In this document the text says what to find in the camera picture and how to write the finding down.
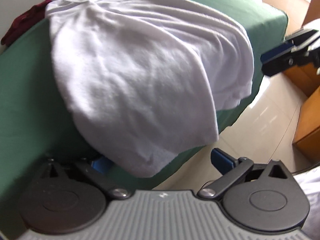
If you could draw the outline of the white t-shirt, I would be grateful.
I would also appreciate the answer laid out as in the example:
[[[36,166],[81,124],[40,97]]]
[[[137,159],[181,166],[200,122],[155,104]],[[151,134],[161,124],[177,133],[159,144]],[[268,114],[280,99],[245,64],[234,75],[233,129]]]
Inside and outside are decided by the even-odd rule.
[[[251,94],[244,27],[201,3],[57,0],[45,15],[54,77],[76,128],[136,177],[216,142],[216,112]]]

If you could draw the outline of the wooden cabinet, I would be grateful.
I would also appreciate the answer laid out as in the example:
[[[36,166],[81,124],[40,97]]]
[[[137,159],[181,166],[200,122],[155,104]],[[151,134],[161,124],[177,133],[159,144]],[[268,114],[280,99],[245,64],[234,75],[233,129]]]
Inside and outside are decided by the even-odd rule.
[[[289,35],[302,26],[319,18],[319,0],[262,0],[263,2],[284,11],[289,23],[286,34]],[[310,96],[319,86],[319,78],[315,69],[310,65],[294,67],[284,72],[306,96]]]

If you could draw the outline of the folded dark red sweater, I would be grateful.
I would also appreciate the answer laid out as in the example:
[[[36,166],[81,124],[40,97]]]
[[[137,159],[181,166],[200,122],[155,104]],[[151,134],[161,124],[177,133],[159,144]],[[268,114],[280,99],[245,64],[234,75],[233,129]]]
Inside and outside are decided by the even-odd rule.
[[[11,46],[19,37],[27,32],[35,24],[44,19],[46,6],[53,0],[44,0],[43,2],[33,5],[29,10],[15,18],[1,39],[2,46]]]

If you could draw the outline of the green table cloth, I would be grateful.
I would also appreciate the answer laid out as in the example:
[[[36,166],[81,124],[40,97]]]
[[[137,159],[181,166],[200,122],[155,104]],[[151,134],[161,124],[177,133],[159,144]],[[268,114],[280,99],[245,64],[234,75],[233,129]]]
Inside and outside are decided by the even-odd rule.
[[[263,78],[260,56],[286,32],[285,12],[261,0],[193,0],[223,12],[247,31],[254,53],[252,94],[235,109],[219,111],[219,130],[231,126],[254,100]],[[25,232],[17,202],[48,157],[95,157],[77,132],[57,90],[50,58],[49,23],[42,20],[1,55],[1,233]]]

